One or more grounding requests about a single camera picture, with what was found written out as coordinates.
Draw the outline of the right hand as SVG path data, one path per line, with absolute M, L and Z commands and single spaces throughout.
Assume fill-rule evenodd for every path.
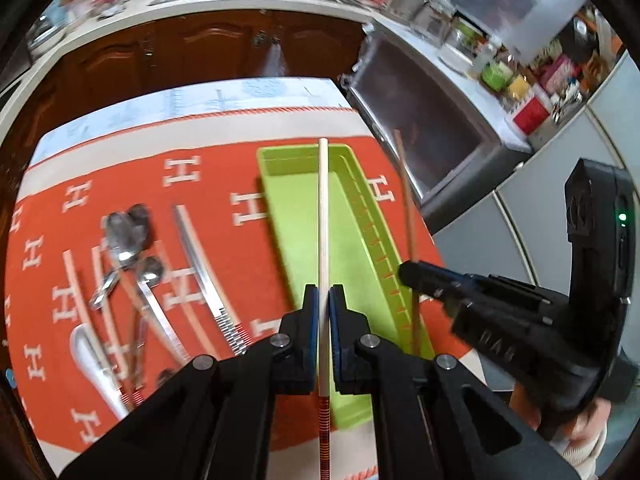
M 540 409 L 533 404 L 525 388 L 518 382 L 513 389 L 510 408 L 512 408 L 529 427 L 538 429 L 541 423 Z M 560 434 L 568 441 L 568 447 L 581 448 L 595 439 L 606 427 L 611 411 L 612 404 L 609 400 L 597 398 L 585 411 L 562 425 L 559 428 Z

